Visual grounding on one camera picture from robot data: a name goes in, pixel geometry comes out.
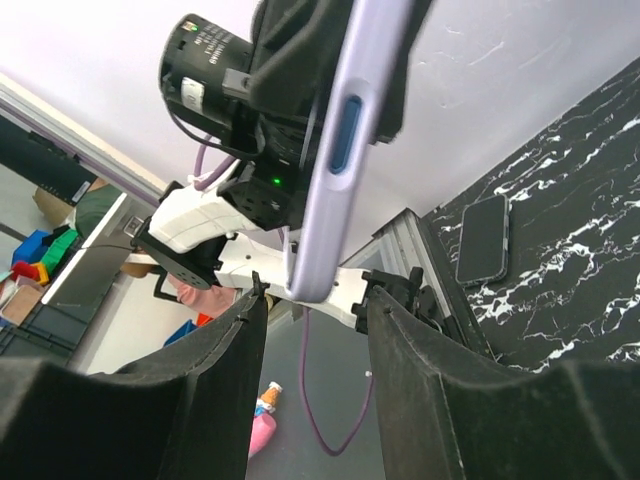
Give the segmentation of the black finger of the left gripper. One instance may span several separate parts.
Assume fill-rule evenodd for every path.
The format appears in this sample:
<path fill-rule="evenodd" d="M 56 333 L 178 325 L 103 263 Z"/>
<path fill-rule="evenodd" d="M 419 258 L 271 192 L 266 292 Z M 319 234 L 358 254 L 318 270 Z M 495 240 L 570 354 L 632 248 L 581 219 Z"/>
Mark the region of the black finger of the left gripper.
<path fill-rule="evenodd" d="M 409 57 L 428 1 L 261 1 L 251 38 L 248 104 L 300 122 L 315 93 L 335 116 L 342 99 L 363 102 L 374 141 L 403 125 Z"/>

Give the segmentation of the colourful toy bins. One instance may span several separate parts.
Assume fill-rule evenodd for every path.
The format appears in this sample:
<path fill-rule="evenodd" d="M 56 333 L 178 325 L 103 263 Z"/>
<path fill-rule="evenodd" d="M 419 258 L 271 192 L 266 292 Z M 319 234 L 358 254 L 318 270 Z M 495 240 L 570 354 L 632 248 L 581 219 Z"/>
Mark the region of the colourful toy bins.
<path fill-rule="evenodd" d="M 1 273 L 1 327 L 19 326 L 73 255 L 78 232 L 67 225 L 33 231 L 13 252 Z"/>

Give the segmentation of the grey phone at table edge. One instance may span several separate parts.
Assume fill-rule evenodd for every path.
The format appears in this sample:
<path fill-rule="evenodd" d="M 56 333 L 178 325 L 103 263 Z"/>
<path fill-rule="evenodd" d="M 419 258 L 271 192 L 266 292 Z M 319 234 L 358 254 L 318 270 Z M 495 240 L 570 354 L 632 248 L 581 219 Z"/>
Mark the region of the grey phone at table edge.
<path fill-rule="evenodd" d="M 510 204 L 493 195 L 467 206 L 462 215 L 456 281 L 472 287 L 502 279 L 507 272 Z"/>

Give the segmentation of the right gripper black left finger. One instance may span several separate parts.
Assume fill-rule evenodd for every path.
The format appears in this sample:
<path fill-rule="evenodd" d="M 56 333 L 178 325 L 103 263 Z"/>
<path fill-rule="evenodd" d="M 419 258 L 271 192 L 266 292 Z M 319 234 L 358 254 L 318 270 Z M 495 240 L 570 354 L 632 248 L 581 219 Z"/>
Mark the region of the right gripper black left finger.
<path fill-rule="evenodd" d="M 267 307 L 248 293 L 219 319 L 111 374 L 1 362 L 5 479 L 241 479 Z"/>

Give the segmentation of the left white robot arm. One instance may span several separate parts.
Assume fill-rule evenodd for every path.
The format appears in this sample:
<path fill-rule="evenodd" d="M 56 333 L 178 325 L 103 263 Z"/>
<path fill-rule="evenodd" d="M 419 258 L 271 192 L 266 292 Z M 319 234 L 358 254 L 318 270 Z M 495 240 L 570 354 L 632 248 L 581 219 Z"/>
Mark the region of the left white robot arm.
<path fill-rule="evenodd" d="M 262 1 L 243 39 L 189 13 L 158 83 L 170 119 L 218 169 L 171 184 L 135 233 L 197 293 L 260 289 L 365 332 L 383 289 L 413 308 L 407 277 L 341 264 L 365 160 L 403 126 L 411 49 L 427 1 Z"/>

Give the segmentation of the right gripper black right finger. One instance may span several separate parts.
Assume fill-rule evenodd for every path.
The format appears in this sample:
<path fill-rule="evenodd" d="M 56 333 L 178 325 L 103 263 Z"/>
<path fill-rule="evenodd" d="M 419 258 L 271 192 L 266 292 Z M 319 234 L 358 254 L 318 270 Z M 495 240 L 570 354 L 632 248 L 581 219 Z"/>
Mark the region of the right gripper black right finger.
<path fill-rule="evenodd" d="M 639 367 L 563 361 L 541 373 L 481 356 L 386 291 L 368 305 L 389 479 L 635 479 Z"/>

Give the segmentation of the pink toy on floor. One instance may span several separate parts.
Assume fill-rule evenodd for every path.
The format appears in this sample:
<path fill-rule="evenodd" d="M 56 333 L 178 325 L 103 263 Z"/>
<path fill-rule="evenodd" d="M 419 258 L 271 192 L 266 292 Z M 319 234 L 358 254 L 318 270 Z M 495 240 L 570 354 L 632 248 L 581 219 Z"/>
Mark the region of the pink toy on floor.
<path fill-rule="evenodd" d="M 282 387 L 272 381 L 265 392 L 257 398 L 250 437 L 249 459 L 264 449 L 277 429 L 277 422 L 273 414 L 276 411 L 281 392 Z"/>

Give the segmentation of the lilac phone case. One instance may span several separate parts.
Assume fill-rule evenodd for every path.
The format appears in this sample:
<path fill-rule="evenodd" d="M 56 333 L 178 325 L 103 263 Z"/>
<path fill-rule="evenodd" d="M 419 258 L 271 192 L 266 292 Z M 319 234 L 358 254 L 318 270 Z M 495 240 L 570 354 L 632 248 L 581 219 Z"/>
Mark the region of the lilac phone case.
<path fill-rule="evenodd" d="M 413 9 L 410 1 L 356 1 L 327 105 L 295 251 L 284 251 L 286 291 L 321 303 L 340 264 L 368 145 Z"/>

